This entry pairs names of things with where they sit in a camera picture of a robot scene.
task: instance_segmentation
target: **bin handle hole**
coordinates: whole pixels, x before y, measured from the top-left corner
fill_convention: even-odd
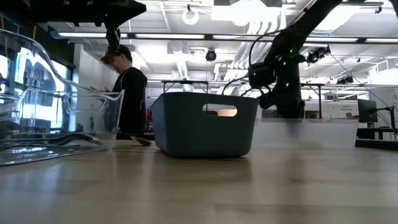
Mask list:
[[[225,117],[234,117],[238,113],[238,109],[236,109],[233,105],[220,105],[220,104],[211,104],[207,103],[203,105],[203,113],[207,116],[225,116]]]

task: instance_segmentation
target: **black robotic arm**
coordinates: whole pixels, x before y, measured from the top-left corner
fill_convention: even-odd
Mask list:
[[[293,25],[282,30],[274,39],[264,62],[251,65],[249,82],[252,88],[261,89],[275,82],[275,87],[259,97],[264,109],[276,105],[283,118],[300,118],[305,106],[301,98],[299,54],[306,38],[342,0],[318,0]],[[390,0],[398,16],[398,0]]]

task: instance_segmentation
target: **metal frame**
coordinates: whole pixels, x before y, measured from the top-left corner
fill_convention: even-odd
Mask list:
[[[191,81],[191,80],[162,80],[163,83],[163,93],[167,92],[170,88],[174,86],[174,84],[179,83],[179,84],[188,84],[188,85],[193,85],[193,84],[204,84],[206,85],[206,91],[203,89],[203,87],[200,87],[205,93],[209,93],[209,82],[208,81]],[[172,83],[171,86],[169,86],[166,89],[166,84],[167,83]]]

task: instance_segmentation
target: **black cable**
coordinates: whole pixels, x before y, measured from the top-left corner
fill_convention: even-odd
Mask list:
[[[243,76],[243,77],[241,77],[241,78],[235,78],[234,80],[229,81],[229,82],[224,86],[222,95],[224,95],[225,89],[226,89],[232,82],[236,82],[236,81],[242,80],[242,79],[244,79],[244,78],[247,78],[248,76],[249,76],[249,75],[245,75],[245,76]]]
[[[382,116],[385,120],[388,121],[388,118],[386,118],[386,116],[384,114],[380,113],[380,111],[378,111],[378,113],[380,114],[380,116]]]
[[[244,96],[244,95],[246,95],[246,94],[247,94],[247,93],[249,93],[251,90],[252,90],[252,88],[250,88],[250,89],[246,90],[244,93],[242,93],[242,95],[241,95],[241,96]]]
[[[389,127],[386,117],[383,114],[380,114],[379,112],[377,112],[377,115],[384,121],[384,124],[386,124]]]
[[[347,73],[349,73],[349,71],[335,58],[335,56],[333,56],[332,54],[330,54],[335,60],[336,60],[336,62],[337,63],[339,63],[339,65],[344,69],[344,70],[346,70],[346,72]],[[381,103],[384,103],[387,107],[389,107],[389,105],[386,103],[386,102],[384,102],[384,101],[382,101],[378,96],[376,96],[376,94],[374,94],[368,87],[366,87],[366,86],[364,86],[358,79],[356,79],[353,75],[351,76],[351,77],[353,77],[353,79],[355,79],[360,85],[362,85],[362,87],[364,87],[368,92],[370,92],[374,97],[376,97],[378,100],[380,100],[380,102]]]
[[[270,36],[271,34],[276,34],[276,33],[281,32],[281,31],[283,31],[283,30],[285,30],[285,29],[287,29],[287,28],[289,28],[289,27],[286,27],[286,28],[280,29],[280,30],[275,30],[275,31],[273,31],[273,32],[268,32],[268,33],[266,33],[266,34],[262,34],[261,36],[259,36],[259,37],[251,44],[251,46],[250,46],[250,51],[249,51],[249,67],[251,66],[251,53],[252,53],[252,51],[253,51],[254,45],[255,45],[261,38]]]
[[[344,69],[346,70],[347,73],[349,73],[349,71],[335,58],[335,56],[333,56],[332,54],[330,54],[335,60],[336,62]],[[380,97],[378,97],[376,94],[374,94],[368,87],[364,86],[357,78],[355,78],[353,75],[351,76],[353,77],[353,79],[355,79],[360,85],[362,85],[362,87],[364,87],[368,92],[370,92],[370,94],[372,94],[374,97],[376,97],[378,100],[380,100],[380,102],[384,103],[387,107],[390,107],[386,102],[382,101],[380,99]],[[389,127],[392,127],[392,122],[395,121],[391,121],[390,124],[388,125],[388,123],[386,123],[386,125],[388,125]]]

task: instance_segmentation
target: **desk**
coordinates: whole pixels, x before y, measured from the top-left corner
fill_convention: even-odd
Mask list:
[[[392,128],[358,128],[356,135],[360,139],[375,139],[375,133],[379,133],[379,140],[383,140],[383,133],[394,133],[394,130]]]
[[[398,154],[254,147],[179,160],[155,146],[0,169],[0,223],[396,224]]]

